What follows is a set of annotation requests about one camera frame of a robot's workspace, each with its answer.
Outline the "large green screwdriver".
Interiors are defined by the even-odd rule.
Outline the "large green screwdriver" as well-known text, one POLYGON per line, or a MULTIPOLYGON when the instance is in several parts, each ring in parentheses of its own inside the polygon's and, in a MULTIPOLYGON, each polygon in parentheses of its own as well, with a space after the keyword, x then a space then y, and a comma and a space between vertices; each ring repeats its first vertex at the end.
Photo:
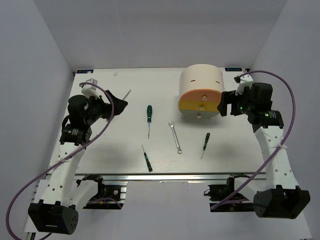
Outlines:
POLYGON ((130 90, 127 92, 127 94, 123 97, 123 99, 122 99, 123 101, 126 100, 126 98, 128 97, 128 95, 130 94, 130 92, 131 92, 131 89, 130 89, 130 90))

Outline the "orange top drawer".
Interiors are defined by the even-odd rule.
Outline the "orange top drawer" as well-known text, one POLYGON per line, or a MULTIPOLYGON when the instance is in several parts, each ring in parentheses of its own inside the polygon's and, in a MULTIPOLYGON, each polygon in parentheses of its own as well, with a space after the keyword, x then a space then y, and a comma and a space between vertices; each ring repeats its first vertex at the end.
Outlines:
POLYGON ((214 89, 193 89, 180 96, 181 101, 220 102, 222 93, 214 89))

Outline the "medium green screwdriver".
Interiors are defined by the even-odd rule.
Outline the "medium green screwdriver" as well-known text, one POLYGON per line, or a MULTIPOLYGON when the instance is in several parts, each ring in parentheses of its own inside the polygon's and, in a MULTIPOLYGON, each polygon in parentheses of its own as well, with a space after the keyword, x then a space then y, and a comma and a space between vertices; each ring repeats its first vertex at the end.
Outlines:
POLYGON ((147 106, 146 114, 147 114, 147 123, 148 123, 147 136, 149 139, 150 138, 151 122, 152 122, 152 114, 153 114, 153 107, 151 105, 147 106))

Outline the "yellow drawer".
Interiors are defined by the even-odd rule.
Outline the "yellow drawer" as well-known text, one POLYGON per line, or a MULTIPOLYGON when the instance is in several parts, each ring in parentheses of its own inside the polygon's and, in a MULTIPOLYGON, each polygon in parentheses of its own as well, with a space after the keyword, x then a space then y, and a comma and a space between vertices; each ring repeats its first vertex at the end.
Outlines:
POLYGON ((178 108, 186 111, 218 112, 218 104, 214 101, 180 100, 178 108))

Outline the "black green precision screwdriver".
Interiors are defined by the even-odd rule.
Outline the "black green precision screwdriver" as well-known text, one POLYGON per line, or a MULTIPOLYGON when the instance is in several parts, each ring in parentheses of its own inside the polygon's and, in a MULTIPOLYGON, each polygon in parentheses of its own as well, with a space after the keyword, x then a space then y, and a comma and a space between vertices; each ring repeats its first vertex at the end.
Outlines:
POLYGON ((207 148, 210 135, 211 135, 211 134, 210 134, 209 132, 206 133, 205 140, 204 140, 204 144, 203 144, 203 148, 202 148, 201 159, 203 158, 204 152, 205 152, 205 150, 206 150, 206 148, 207 148))
POLYGON ((147 153, 145 152, 145 149, 144 149, 143 145, 142 145, 141 147, 142 147, 142 150, 143 150, 143 155, 144 155, 144 159, 145 159, 145 161, 146 161, 146 165, 147 165, 148 171, 149 171, 149 172, 152 172, 152 171, 153 171, 153 168, 152 168, 152 165, 151 165, 151 163, 150 163, 150 161, 149 161, 148 155, 147 155, 147 153))

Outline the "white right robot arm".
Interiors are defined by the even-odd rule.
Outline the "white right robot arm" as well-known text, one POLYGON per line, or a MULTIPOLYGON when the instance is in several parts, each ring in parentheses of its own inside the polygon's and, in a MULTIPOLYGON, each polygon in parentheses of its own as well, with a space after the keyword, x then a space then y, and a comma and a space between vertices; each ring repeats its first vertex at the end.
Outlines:
POLYGON ((287 150, 284 146, 284 123, 279 111, 272 109, 273 88, 268 83, 253 83, 241 93, 224 91, 217 107, 221 116, 226 116, 231 105, 232 116, 247 115, 253 133, 259 143, 263 164, 257 170, 265 170, 266 185, 260 188, 249 178, 239 178, 225 188, 226 197, 211 206, 214 210, 230 199, 244 196, 253 203, 260 218, 296 219, 311 200, 308 190, 302 190, 292 172, 287 150))

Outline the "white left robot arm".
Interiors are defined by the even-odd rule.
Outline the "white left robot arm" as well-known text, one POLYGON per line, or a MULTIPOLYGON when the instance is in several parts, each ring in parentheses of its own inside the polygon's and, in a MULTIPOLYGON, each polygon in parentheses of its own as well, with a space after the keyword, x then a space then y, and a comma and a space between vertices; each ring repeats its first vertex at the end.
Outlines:
POLYGON ((58 165, 53 168, 47 187, 36 203, 31 203, 28 215, 39 232, 71 235, 76 230, 79 213, 88 202, 106 195, 103 178, 86 175, 72 189, 78 164, 87 145, 93 142, 91 126, 100 118, 111 120, 120 115, 128 102, 106 91, 111 99, 105 103, 94 91, 83 91, 68 100, 68 114, 62 122, 59 139, 58 165))

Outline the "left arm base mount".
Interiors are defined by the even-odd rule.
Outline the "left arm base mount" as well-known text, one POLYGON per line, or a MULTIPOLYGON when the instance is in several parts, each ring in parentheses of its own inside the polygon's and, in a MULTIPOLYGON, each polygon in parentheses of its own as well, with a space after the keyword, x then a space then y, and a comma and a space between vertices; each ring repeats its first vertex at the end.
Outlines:
POLYGON ((97 183, 97 193, 93 195, 83 209, 86 210, 120 210, 126 199, 127 186, 112 181, 105 181, 101 175, 87 174, 77 179, 76 187, 89 181, 97 183))

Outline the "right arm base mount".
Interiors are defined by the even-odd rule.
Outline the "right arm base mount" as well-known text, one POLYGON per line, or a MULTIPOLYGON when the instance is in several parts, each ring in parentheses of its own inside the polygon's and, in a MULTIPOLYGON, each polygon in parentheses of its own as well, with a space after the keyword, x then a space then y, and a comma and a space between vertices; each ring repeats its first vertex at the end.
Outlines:
MULTIPOLYGON (((209 206, 212 207, 221 202, 235 189, 235 180, 246 180, 249 176, 245 174, 231 174, 224 184, 210 184, 208 189, 203 192, 204 196, 209 197, 209 206)), ((240 193, 235 194, 227 202, 215 209, 211 209, 211 213, 233 213, 233 212, 253 212, 254 205, 240 193)))

